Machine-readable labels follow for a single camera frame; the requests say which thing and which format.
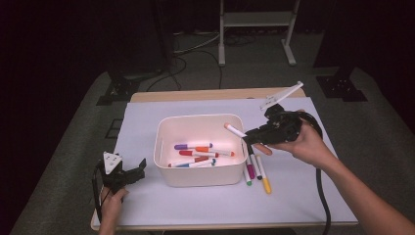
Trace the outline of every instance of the human arm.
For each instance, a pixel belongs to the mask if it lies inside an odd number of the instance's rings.
[[[295,158],[325,171],[367,234],[415,234],[415,225],[342,164],[307,122],[302,125],[296,141],[268,146],[288,151]]]
[[[108,187],[104,187],[101,198],[104,200],[101,205],[102,221],[100,235],[113,235],[118,224],[119,214],[122,208],[121,199],[128,193],[124,188],[119,189],[114,195]]]

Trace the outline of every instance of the white plastic bin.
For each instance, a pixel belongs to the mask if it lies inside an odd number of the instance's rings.
[[[238,183],[243,176],[248,156],[246,143],[224,128],[229,122],[243,130],[242,121],[235,115],[200,115],[168,117],[159,124],[154,161],[167,185],[172,187],[212,186]],[[218,157],[215,166],[168,167],[192,157],[181,156],[174,149],[177,144],[211,143],[214,149],[228,150],[234,157]]]

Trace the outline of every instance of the human hand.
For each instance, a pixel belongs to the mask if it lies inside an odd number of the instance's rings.
[[[320,135],[307,121],[302,121],[299,137],[296,141],[268,145],[271,148],[284,150],[305,163],[317,168],[324,168],[336,157],[323,142]]]
[[[115,194],[110,188],[104,187],[101,192],[101,199],[104,201],[101,205],[102,221],[99,234],[114,234],[118,224],[119,214],[122,208],[121,199],[128,194],[125,188],[119,189]]]

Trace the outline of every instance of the dark background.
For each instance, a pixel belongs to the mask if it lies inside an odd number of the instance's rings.
[[[133,68],[134,72],[165,69],[168,52],[159,43],[150,43],[160,37],[157,19],[150,10],[152,3],[0,2],[0,216],[5,233],[19,217],[95,78],[114,65],[117,69],[126,66],[126,70],[140,65]],[[170,6],[163,16],[171,19],[168,28],[172,31],[218,29],[219,1],[161,3]],[[225,7],[229,11],[270,11],[291,9],[292,3],[227,0]],[[412,131],[414,10],[408,0],[302,0],[296,23],[300,33],[326,30],[316,67],[352,63],[365,70]],[[149,55],[156,56],[146,65],[143,57]]]

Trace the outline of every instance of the finger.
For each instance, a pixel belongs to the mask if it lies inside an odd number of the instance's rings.
[[[261,144],[253,144],[253,146],[260,150],[265,155],[272,155],[272,150],[270,150],[268,147],[261,145]]]
[[[104,187],[103,190],[101,191],[101,195],[107,196],[108,192],[110,192],[110,188]]]
[[[113,197],[116,199],[121,200],[125,195],[127,195],[129,192],[125,188],[121,188],[116,192]]]
[[[271,146],[274,149],[283,150],[292,153],[293,152],[293,144],[290,142],[287,143],[280,143],[280,144],[274,144]]]

